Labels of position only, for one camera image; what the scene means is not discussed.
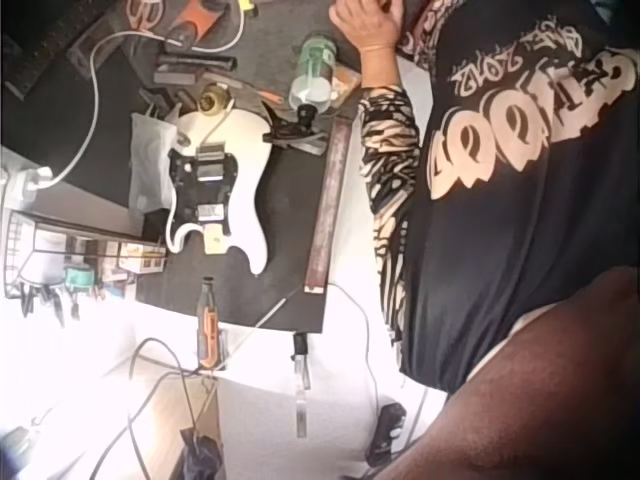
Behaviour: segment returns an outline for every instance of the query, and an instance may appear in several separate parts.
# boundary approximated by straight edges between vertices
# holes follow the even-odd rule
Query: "white guitar body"
[[[271,154],[271,144],[262,141],[270,127],[262,117],[246,110],[234,108],[223,120],[224,115],[209,117],[193,112],[180,117],[175,124],[191,143],[175,150],[184,156],[195,156],[196,148],[203,143],[223,143],[225,153],[235,157],[238,173],[231,190],[227,217],[231,234],[225,237],[224,246],[225,250],[235,246],[244,251],[251,273],[259,275],[267,265],[268,250],[256,213],[255,196]]]

